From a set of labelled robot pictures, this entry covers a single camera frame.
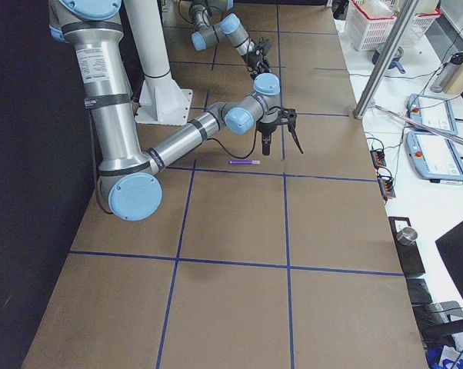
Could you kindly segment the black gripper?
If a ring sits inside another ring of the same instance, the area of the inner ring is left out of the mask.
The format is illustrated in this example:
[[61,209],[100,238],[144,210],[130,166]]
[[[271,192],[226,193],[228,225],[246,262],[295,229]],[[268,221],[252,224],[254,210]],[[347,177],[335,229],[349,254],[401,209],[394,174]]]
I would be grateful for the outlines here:
[[259,121],[258,131],[261,133],[261,152],[263,155],[270,155],[272,133],[277,128],[276,119],[272,121]]
[[249,72],[270,72],[270,64],[267,55],[255,55],[252,52],[254,42],[250,42],[250,50],[245,55],[245,64]]

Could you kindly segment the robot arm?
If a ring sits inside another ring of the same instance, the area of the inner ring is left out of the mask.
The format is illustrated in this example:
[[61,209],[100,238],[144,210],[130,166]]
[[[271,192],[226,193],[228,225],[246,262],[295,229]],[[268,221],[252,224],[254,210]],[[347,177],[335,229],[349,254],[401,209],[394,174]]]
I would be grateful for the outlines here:
[[85,109],[102,162],[95,190],[103,211],[125,221],[154,214],[163,191],[157,174],[221,128],[269,135],[280,122],[280,81],[267,59],[271,44],[254,40],[230,1],[193,1],[192,43],[204,50],[227,40],[245,62],[253,89],[189,118],[192,91],[172,76],[155,1],[51,1],[53,38],[75,49]]
[[233,1],[191,1],[188,7],[188,18],[181,12],[181,18],[192,24],[192,44],[196,51],[201,52],[216,46],[227,39],[240,54],[252,79],[263,73],[270,73],[270,63],[267,54],[271,48],[268,39],[254,40],[248,33],[240,18],[235,13],[226,15],[219,23],[212,24],[211,18],[217,13],[223,15],[232,9]]

